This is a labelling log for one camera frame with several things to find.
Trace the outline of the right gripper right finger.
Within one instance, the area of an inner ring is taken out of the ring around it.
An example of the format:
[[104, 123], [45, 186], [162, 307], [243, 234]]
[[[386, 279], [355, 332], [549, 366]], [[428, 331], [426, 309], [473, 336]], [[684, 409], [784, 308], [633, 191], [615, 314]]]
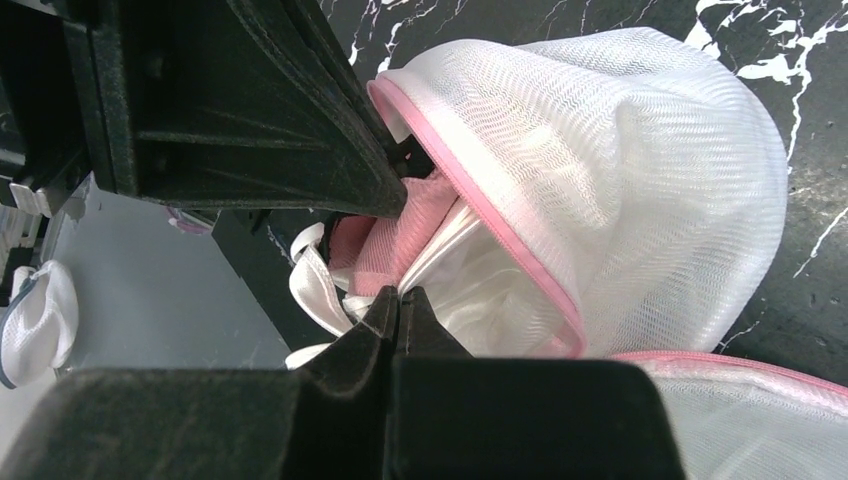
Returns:
[[659, 392], [608, 360], [475, 358], [422, 288], [401, 300], [391, 373], [394, 479], [681, 479]]

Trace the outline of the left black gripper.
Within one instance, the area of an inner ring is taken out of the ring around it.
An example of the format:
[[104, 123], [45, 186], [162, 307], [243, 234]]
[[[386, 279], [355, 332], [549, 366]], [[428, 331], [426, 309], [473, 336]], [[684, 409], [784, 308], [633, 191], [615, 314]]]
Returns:
[[1, 202], [55, 216], [93, 174], [136, 196], [117, 1], [1, 4]]

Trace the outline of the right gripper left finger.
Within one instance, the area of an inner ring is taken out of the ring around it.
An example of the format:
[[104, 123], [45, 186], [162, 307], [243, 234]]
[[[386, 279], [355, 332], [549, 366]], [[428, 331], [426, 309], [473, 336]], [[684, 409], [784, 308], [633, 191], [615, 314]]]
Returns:
[[379, 479], [399, 296], [291, 370], [91, 369], [37, 404], [5, 479]]

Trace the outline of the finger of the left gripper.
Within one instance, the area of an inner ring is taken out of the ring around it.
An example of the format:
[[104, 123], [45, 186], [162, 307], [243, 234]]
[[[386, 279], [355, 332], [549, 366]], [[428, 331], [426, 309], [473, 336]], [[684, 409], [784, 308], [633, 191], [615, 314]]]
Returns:
[[98, 185], [184, 209], [392, 218], [399, 147], [315, 1], [99, 1]]

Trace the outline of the white satin bra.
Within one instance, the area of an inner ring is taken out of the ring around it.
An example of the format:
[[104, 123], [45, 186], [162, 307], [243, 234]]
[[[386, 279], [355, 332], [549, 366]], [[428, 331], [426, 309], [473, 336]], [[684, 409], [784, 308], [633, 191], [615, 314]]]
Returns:
[[[304, 229], [290, 247], [293, 299], [333, 340], [363, 320], [377, 297], [349, 294], [347, 279], [330, 272], [329, 240], [340, 220]], [[461, 199], [392, 287], [399, 294], [423, 288], [437, 321], [474, 356], [571, 352], [562, 312]]]

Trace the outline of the dusty pink bra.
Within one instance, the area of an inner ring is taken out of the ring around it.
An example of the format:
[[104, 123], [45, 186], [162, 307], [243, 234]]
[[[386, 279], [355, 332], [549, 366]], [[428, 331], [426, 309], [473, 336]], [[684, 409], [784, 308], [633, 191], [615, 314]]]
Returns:
[[347, 279], [347, 292], [375, 296], [399, 284], [458, 199], [448, 178], [435, 170], [407, 177], [407, 202], [396, 219], [349, 216], [333, 228], [329, 269]]

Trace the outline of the white mesh laundry bag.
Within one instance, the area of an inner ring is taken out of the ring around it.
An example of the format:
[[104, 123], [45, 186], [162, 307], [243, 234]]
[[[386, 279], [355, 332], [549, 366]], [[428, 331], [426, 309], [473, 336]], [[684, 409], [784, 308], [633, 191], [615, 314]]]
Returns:
[[650, 377], [689, 477], [846, 477], [844, 387], [715, 353], [787, 204], [779, 132], [722, 64], [650, 28], [457, 40], [368, 91], [562, 312], [565, 359]]

